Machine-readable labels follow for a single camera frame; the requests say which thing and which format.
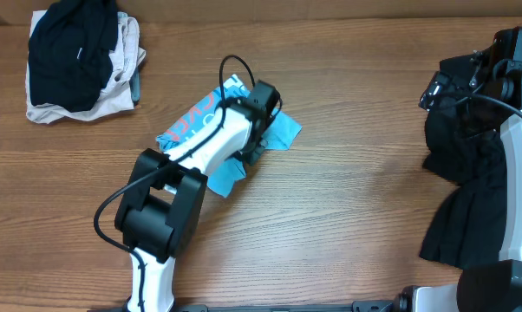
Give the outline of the light blue printed t-shirt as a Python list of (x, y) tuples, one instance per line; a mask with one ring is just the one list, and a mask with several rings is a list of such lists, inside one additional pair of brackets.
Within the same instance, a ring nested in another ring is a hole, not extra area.
[[(225, 97), (247, 97), (250, 93), (237, 75), (232, 75), (224, 82)], [(194, 105), (163, 134), (156, 138), (160, 150), (166, 152), (186, 142), (206, 126), (215, 115), (215, 105), (221, 100), (220, 89), (216, 87), (205, 98)], [(286, 113), (279, 113), (277, 118), (263, 134), (267, 141), (267, 150), (288, 150), (302, 126)], [(227, 198), (235, 182), (244, 179), (246, 172), (243, 163), (232, 157), (227, 159), (209, 177), (207, 186), (219, 196)]]

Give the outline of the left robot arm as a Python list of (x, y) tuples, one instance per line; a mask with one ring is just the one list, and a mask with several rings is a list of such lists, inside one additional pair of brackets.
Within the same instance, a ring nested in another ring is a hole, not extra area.
[(258, 81), (246, 97), (219, 102), (214, 118), (188, 141), (166, 153), (137, 158), (114, 219), (133, 265), (125, 311), (173, 307), (175, 259), (195, 232), (210, 175), (237, 156), (253, 165), (267, 146), (263, 135), (282, 104), (280, 93)]

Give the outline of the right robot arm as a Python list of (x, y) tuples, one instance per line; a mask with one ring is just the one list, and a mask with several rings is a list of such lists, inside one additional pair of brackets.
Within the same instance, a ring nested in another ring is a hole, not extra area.
[(390, 311), (522, 311), (522, 27), (442, 60), (420, 99), (424, 167), (454, 182), (422, 258), (461, 269), (457, 283), (408, 287)]

